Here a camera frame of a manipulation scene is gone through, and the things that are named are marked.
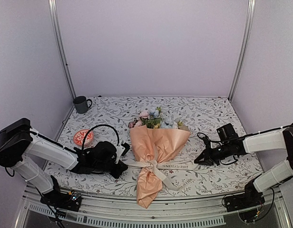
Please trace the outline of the blue fake flower stem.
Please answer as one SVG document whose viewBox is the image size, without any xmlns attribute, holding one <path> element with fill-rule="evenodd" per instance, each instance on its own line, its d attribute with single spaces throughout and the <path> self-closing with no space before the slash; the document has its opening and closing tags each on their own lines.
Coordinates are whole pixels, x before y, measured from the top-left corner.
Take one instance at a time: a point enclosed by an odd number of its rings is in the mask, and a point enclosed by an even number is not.
<svg viewBox="0 0 293 228">
<path fill-rule="evenodd" d="M 151 108 L 149 110 L 150 118 L 147 121 L 147 127 L 154 129 L 154 125 L 160 122 L 176 122 L 171 116 L 163 114 L 161 107 Z"/>
</svg>

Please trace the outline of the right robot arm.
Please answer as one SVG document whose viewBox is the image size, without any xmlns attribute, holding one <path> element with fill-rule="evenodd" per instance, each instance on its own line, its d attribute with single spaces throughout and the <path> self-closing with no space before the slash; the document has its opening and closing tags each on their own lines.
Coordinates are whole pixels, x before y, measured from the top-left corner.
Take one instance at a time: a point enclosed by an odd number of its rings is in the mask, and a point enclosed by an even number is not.
<svg viewBox="0 0 293 228">
<path fill-rule="evenodd" d="M 244 207 L 252 206 L 264 191 L 293 177 L 293 123 L 244 136 L 239 136 L 230 123 L 216 131 L 219 140 L 215 148 L 211 146 L 214 141 L 206 134 L 197 134 L 205 149 L 194 160 L 195 164 L 220 165 L 228 157 L 237 161 L 240 156 L 255 154 L 265 169 L 245 185 L 240 197 Z"/>
</svg>

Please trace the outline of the right arm base board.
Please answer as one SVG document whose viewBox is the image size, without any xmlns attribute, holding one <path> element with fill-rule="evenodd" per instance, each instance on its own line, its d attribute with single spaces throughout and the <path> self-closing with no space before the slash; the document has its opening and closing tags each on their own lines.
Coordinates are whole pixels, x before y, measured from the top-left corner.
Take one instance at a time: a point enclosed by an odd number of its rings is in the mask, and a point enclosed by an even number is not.
<svg viewBox="0 0 293 228">
<path fill-rule="evenodd" d="M 244 223 L 255 222 L 262 212 L 264 203 L 265 199 L 262 195 L 257 196 L 257 198 L 253 200 L 248 200 L 245 194 L 231 194 L 224 196 L 222 199 L 222 206 L 226 208 L 227 212 L 252 208 L 251 210 L 238 212 L 240 220 Z"/>
</svg>

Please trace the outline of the pale pink white flower stem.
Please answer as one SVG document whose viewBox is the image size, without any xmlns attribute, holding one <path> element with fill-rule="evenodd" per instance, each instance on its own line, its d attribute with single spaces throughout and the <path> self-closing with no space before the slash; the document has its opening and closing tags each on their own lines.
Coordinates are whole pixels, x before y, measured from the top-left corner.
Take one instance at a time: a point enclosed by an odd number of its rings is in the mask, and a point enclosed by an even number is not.
<svg viewBox="0 0 293 228">
<path fill-rule="evenodd" d="M 140 127 L 146 125 L 148 119 L 150 118 L 150 114 L 148 110 L 144 110 L 140 113 L 139 119 L 135 120 L 135 127 Z"/>
</svg>

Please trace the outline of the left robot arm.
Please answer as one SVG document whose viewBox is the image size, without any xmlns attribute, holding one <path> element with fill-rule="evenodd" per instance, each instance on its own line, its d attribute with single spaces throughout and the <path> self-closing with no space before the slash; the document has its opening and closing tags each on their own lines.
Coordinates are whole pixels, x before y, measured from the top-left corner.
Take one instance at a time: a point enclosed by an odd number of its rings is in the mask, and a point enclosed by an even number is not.
<svg viewBox="0 0 293 228">
<path fill-rule="evenodd" d="M 57 180 L 42 171 L 30 156 L 53 162 L 76 174 L 109 173 L 118 179 L 128 169 L 120 158 L 129 149 L 127 143 L 113 145 L 107 141 L 90 148 L 70 149 L 40 134 L 27 118 L 0 130 L 0 166 L 17 172 L 46 195 L 54 206 L 61 206 L 65 196 L 60 192 Z"/>
</svg>

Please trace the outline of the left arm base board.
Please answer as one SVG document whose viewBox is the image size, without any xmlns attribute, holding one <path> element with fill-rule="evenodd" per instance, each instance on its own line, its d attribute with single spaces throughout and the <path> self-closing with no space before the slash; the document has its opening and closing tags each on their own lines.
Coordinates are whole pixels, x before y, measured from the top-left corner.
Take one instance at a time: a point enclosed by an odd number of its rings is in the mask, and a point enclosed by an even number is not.
<svg viewBox="0 0 293 228">
<path fill-rule="evenodd" d="M 49 193 L 41 194 L 41 203 L 53 206 L 56 209 L 66 209 L 78 212 L 82 203 L 82 197 L 79 193 L 71 191 L 63 193 L 52 190 Z"/>
</svg>

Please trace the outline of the beige wrapping paper sheet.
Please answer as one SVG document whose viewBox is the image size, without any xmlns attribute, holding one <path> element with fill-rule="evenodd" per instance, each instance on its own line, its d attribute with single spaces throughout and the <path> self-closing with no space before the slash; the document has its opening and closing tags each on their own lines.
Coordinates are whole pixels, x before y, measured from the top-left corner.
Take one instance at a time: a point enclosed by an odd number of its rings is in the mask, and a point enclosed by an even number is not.
<svg viewBox="0 0 293 228">
<path fill-rule="evenodd" d="M 147 209 L 165 185 L 178 191 L 159 166 L 174 159 L 185 146 L 189 130 L 151 129 L 145 125 L 130 129 L 130 139 L 135 162 L 132 167 L 140 168 L 137 178 L 137 204 Z"/>
</svg>

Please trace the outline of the white lace ribbon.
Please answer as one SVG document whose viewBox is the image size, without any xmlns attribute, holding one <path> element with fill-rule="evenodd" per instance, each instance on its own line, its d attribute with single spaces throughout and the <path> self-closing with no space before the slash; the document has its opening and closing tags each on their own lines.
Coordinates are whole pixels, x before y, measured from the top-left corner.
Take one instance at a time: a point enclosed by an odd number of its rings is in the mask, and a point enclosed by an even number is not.
<svg viewBox="0 0 293 228">
<path fill-rule="evenodd" d="M 154 173 L 164 184 L 165 186 L 174 191 L 180 191 L 185 188 L 190 183 L 193 183 L 195 180 L 189 178 L 185 180 L 180 186 L 175 186 L 171 180 L 162 172 L 162 170 L 182 170 L 182 171 L 195 171 L 197 165 L 192 161 L 169 161 L 158 163 L 156 160 L 151 161 L 136 161 L 133 163 L 127 164 L 128 167 L 139 169 L 146 168 L 148 171 Z"/>
</svg>

